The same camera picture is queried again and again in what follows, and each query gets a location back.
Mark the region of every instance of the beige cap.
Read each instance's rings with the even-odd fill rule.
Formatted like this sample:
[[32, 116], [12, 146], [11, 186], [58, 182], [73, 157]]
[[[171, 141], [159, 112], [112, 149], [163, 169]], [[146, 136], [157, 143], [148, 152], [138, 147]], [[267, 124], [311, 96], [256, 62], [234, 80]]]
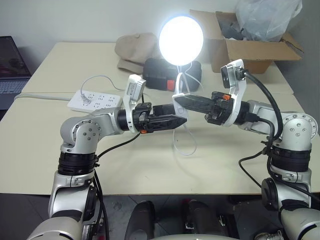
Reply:
[[161, 56], [158, 39], [151, 32], [119, 37], [114, 51], [121, 57], [117, 67], [136, 74], [142, 74], [147, 59]]

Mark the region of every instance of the white table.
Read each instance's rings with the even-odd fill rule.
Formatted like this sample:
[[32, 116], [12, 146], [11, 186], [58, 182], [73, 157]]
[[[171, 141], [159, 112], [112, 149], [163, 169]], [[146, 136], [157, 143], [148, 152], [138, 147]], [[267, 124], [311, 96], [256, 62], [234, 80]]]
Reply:
[[[129, 73], [116, 68], [118, 57], [113, 53], [113, 47], [112, 43], [58, 43], [23, 92], [71, 97], [83, 79], [97, 74], [112, 77], [117, 86], [124, 88]], [[62, 68], [65, 61], [72, 63]], [[226, 92], [220, 75], [211, 72], [208, 63], [202, 63], [202, 68], [205, 92], [198, 90], [197, 94], [209, 97], [212, 91]], [[273, 78], [266, 81], [266, 76]], [[303, 111], [275, 65], [258, 77], [266, 81], [282, 111]], [[101, 86], [105, 86], [103, 92], [123, 94], [112, 89], [105, 79], [92, 80], [85, 89], [102, 92]], [[145, 100], [153, 105], [171, 102], [171, 92], [152, 89], [145, 92], [150, 96]], [[267, 103], [265, 96], [252, 84], [249, 84], [243, 100], [250, 99]], [[198, 145], [193, 155], [183, 156], [174, 150], [172, 130], [141, 135], [100, 159], [97, 172], [103, 193], [259, 194], [260, 189], [242, 172], [238, 160], [260, 151], [263, 148], [260, 141], [266, 136], [236, 126], [225, 128], [209, 124], [203, 114], [189, 113], [187, 125]], [[69, 110], [65, 101], [17, 99], [0, 122], [0, 192], [50, 194], [62, 143], [60, 126], [70, 117], [83, 115], [85, 113]], [[129, 132], [105, 137], [98, 144], [97, 154], [132, 137]], [[183, 127], [177, 129], [176, 139], [182, 151], [193, 149], [194, 144]], [[317, 135], [309, 164], [314, 192], [320, 192], [319, 146]], [[268, 177], [265, 156], [243, 165], [258, 182]]]

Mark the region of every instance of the laptop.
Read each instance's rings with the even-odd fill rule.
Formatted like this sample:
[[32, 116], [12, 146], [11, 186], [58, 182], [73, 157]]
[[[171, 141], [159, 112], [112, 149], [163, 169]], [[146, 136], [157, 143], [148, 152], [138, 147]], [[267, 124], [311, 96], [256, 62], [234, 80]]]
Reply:
[[7, 110], [31, 74], [11, 36], [0, 36], [0, 110]]

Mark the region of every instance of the black cylindrical part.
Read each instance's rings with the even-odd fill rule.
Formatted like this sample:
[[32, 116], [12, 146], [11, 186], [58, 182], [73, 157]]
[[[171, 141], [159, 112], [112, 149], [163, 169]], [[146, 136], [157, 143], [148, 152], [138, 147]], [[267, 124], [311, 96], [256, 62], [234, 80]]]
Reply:
[[242, 125], [246, 122], [246, 113], [249, 112], [250, 104], [246, 101], [241, 101], [240, 111], [236, 120], [234, 121], [235, 125]]
[[91, 173], [95, 168], [96, 154], [74, 154], [61, 152], [59, 158], [59, 174], [75, 176]]
[[305, 172], [308, 170], [311, 150], [291, 151], [273, 147], [271, 153], [272, 165], [292, 172]]
[[129, 131], [126, 110], [122, 109], [118, 113], [118, 124], [122, 131]]

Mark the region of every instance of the power outlet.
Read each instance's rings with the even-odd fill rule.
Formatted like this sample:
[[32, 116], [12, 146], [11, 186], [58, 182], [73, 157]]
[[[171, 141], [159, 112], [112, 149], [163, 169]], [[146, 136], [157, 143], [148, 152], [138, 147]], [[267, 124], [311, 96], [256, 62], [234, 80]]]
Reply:
[[78, 90], [67, 105], [71, 110], [92, 113], [97, 109], [116, 108], [122, 105], [122, 98], [118, 95], [84, 90], [82, 92], [91, 102], [84, 103]]

